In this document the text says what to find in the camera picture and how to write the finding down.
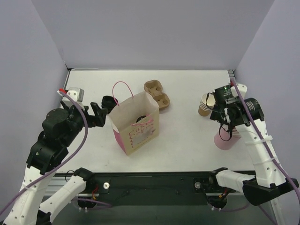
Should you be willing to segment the stack of brown paper cups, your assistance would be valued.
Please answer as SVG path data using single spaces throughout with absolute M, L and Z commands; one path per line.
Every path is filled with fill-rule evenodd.
M 215 99 L 213 94 L 210 92 L 203 94 L 198 108 L 199 115 L 203 117 L 208 116 L 212 112 L 214 105 L 215 105 Z

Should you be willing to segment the cream and pink paper bag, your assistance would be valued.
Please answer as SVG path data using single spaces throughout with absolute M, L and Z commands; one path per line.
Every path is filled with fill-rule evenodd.
M 159 106 L 147 92 L 131 93 L 131 97 L 117 104 L 108 114 L 114 137 L 126 155 L 159 135 Z

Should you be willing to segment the black cup lid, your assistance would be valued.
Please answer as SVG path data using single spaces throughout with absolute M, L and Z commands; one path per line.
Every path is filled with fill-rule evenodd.
M 138 123 L 139 121 L 141 121 L 145 117 L 147 117 L 147 115 L 143 115 L 143 116 L 138 117 L 137 120 L 136 120 L 136 123 Z

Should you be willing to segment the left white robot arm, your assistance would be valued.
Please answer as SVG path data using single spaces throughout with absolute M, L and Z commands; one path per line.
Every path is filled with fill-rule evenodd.
M 95 174 L 87 169 L 75 170 L 71 179 L 49 200 L 43 201 L 46 189 L 57 169 L 70 159 L 68 147 L 82 131 L 103 127 L 107 110 L 97 103 L 88 106 L 74 104 L 51 110 L 42 123 L 42 132 L 31 147 L 25 175 L 19 193 L 8 203 L 13 205 L 4 225 L 50 225 L 60 211 L 79 193 L 91 192 Z

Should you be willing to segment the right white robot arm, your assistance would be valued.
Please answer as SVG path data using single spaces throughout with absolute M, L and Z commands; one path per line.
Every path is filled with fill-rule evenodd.
M 258 101 L 235 97 L 229 85 L 215 89 L 212 94 L 215 105 L 210 119 L 219 122 L 221 127 L 227 126 L 230 140 L 233 130 L 237 130 L 251 157 L 255 174 L 242 174 L 222 167 L 212 172 L 208 187 L 213 191 L 224 187 L 243 193 L 254 206 L 293 190 L 299 195 L 298 181 L 290 178 L 279 164 Z

